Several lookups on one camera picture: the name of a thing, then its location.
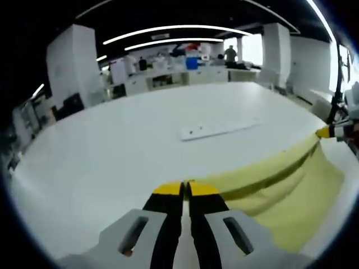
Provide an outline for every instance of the black ceiling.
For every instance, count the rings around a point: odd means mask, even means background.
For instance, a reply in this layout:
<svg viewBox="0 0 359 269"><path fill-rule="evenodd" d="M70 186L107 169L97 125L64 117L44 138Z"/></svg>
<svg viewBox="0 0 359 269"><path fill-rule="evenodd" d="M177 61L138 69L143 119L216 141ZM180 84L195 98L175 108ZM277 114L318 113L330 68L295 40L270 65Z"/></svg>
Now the black ceiling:
<svg viewBox="0 0 359 269"><path fill-rule="evenodd" d="M103 45L110 38L136 30L156 26L201 24L235 28L279 22L280 19L263 9L242 0L222 1L124 1L112 0L76 16L103 0L26 1L21 4L6 2L1 8L2 72L0 76L1 106L11 109L31 96L36 88L45 83L49 92L45 55L47 45L71 24L95 29L98 56L109 58L123 53L129 45L151 41L150 34L133 36ZM328 41L321 22L305 0L255 0L269 7L299 29L303 36ZM323 0L325 14L336 24L339 20L338 4L347 0ZM252 33L261 27L246 29ZM216 30L173 30L171 38L214 37Z"/></svg>

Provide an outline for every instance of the white cabinet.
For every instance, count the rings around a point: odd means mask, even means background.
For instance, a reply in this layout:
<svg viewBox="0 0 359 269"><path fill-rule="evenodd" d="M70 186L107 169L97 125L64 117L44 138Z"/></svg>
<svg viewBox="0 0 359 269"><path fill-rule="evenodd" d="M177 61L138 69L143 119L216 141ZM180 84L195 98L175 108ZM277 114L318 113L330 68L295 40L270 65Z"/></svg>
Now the white cabinet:
<svg viewBox="0 0 359 269"><path fill-rule="evenodd" d="M188 83L190 85L210 83L210 73L208 72L208 70L189 71L188 72Z"/></svg>
<svg viewBox="0 0 359 269"><path fill-rule="evenodd" d="M211 82L228 82L228 71L225 68L211 68Z"/></svg>
<svg viewBox="0 0 359 269"><path fill-rule="evenodd" d="M130 77L125 83L125 88L127 96L143 94L149 91L145 76Z"/></svg>

